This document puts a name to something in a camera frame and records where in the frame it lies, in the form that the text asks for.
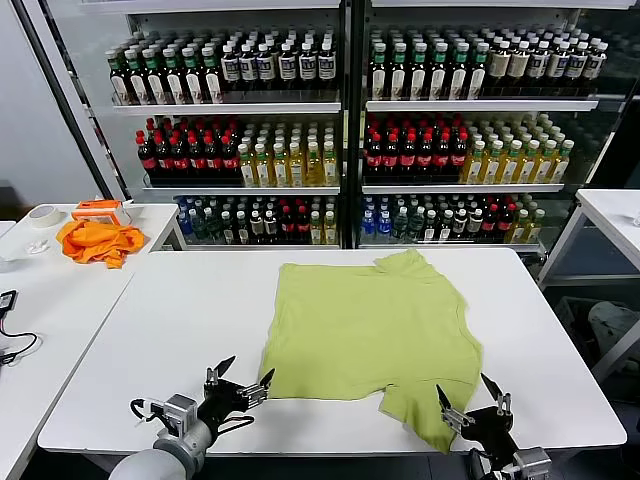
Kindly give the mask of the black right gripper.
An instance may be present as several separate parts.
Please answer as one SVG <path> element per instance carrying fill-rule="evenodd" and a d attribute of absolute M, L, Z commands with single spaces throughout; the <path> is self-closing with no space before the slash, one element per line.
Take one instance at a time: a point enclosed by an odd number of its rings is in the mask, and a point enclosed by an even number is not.
<path fill-rule="evenodd" d="M 511 394 L 504 393 L 496 382 L 484 373 L 481 379 L 497 406 L 470 412 L 456 410 L 439 384 L 436 385 L 442 420 L 449 427 L 458 427 L 459 435 L 479 443 L 485 453 L 514 453 L 518 447 L 511 437 L 513 413 Z"/>

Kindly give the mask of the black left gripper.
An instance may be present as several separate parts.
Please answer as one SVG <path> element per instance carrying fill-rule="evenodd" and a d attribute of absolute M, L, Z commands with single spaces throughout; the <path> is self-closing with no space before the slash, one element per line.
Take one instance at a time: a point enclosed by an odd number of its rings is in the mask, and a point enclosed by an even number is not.
<path fill-rule="evenodd" d="M 274 368 L 258 383 L 250 386 L 221 379 L 235 358 L 236 356 L 231 356 L 206 370 L 204 401 L 197 409 L 197 418 L 211 433 L 228 433 L 250 425 L 255 418 L 247 415 L 247 412 L 261 405 L 268 397 Z"/>

